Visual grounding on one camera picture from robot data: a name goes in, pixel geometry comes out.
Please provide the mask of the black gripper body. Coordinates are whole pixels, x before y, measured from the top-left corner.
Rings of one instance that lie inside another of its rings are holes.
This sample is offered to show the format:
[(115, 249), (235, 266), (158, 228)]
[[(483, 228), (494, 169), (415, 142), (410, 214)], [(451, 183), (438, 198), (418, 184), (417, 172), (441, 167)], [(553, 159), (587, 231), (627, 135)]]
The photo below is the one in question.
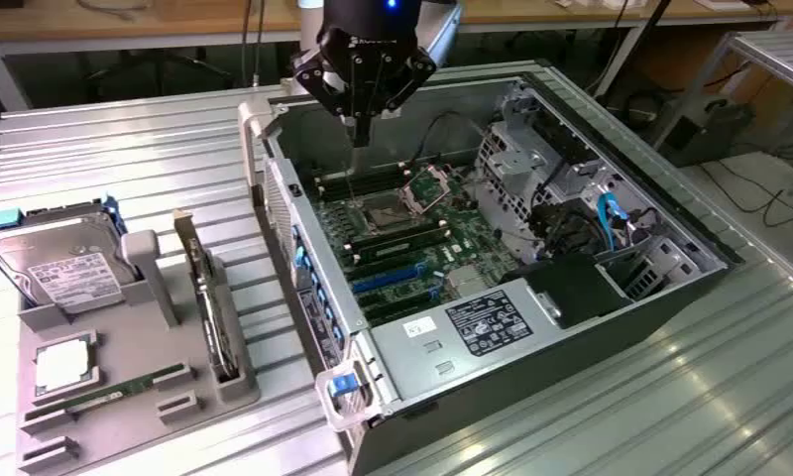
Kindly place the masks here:
[(317, 45), (326, 69), (349, 73), (359, 64), (375, 71), (381, 60), (390, 72), (406, 61), (429, 63), (414, 31), (419, 8), (419, 1), (325, 1)]

